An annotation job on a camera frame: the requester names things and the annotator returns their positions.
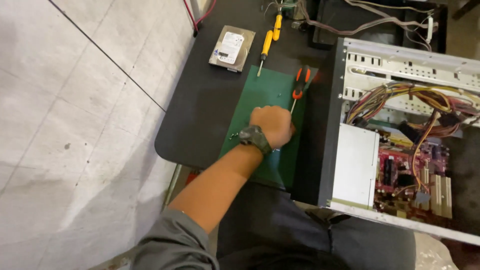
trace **gray sleeve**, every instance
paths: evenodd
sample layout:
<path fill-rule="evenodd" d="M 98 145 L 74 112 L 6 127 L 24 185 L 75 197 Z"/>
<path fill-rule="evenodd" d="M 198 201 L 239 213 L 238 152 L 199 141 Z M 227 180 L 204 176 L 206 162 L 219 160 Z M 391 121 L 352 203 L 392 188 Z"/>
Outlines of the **gray sleeve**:
<path fill-rule="evenodd" d="M 165 209 L 152 229 L 138 243 L 134 270 L 218 270 L 208 253 L 208 235 L 183 212 Z"/>

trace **watch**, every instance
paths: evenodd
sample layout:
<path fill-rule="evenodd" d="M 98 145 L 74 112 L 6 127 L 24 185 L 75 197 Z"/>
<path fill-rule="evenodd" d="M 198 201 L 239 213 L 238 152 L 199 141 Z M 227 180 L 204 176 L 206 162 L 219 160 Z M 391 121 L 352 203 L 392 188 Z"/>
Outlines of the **watch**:
<path fill-rule="evenodd" d="M 255 145 L 262 154 L 266 155 L 272 152 L 272 147 L 267 141 L 262 128 L 257 125 L 251 125 L 243 128 L 239 132 L 240 143 L 243 145 Z"/>

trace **red cable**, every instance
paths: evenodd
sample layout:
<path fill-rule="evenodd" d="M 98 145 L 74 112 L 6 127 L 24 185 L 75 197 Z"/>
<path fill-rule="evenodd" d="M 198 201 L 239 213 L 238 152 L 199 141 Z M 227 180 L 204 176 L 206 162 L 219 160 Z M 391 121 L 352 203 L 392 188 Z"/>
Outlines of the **red cable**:
<path fill-rule="evenodd" d="M 212 11 L 213 7 L 215 7 L 215 3 L 216 3 L 216 0 L 213 0 L 212 6 L 210 7 L 210 9 L 207 11 L 207 13 L 205 13 L 205 15 L 203 15 L 200 19 L 198 19 L 196 24 L 199 24 Z"/>
<path fill-rule="evenodd" d="M 188 15 L 190 15 L 190 19 L 192 20 L 193 27 L 194 27 L 195 30 L 198 32 L 197 23 L 196 23 L 195 20 L 193 19 L 192 13 L 190 12 L 190 8 L 188 7 L 188 4 L 187 4 L 187 0 L 183 0 L 183 3 L 185 4 L 185 7 L 187 8 Z"/>

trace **green mat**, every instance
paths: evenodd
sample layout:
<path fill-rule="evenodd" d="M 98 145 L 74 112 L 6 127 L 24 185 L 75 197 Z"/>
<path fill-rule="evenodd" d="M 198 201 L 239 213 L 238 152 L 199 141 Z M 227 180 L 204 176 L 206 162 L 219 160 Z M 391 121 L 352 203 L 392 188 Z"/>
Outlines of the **green mat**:
<path fill-rule="evenodd" d="M 230 137 L 248 125 L 250 114 L 255 107 L 278 105 L 287 110 L 292 107 L 292 92 L 296 74 L 283 74 L 263 68 L 262 75 L 257 77 L 257 72 L 257 66 L 250 68 L 218 158 L 239 143 L 238 136 L 231 139 Z M 297 100 L 292 115 L 292 122 L 297 128 L 297 132 L 288 144 L 263 160 L 253 173 L 251 180 L 287 190 L 292 187 L 304 111 L 305 98 L 302 98 Z"/>

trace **hand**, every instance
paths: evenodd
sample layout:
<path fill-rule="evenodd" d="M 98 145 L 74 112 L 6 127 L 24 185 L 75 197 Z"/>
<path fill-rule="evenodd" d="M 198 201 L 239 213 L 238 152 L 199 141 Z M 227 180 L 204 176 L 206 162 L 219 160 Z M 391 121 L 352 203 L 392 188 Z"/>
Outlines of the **hand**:
<path fill-rule="evenodd" d="M 284 146 L 292 138 L 295 127 L 290 112 L 280 106 L 265 106 L 253 109 L 250 125 L 262 128 L 272 149 Z"/>

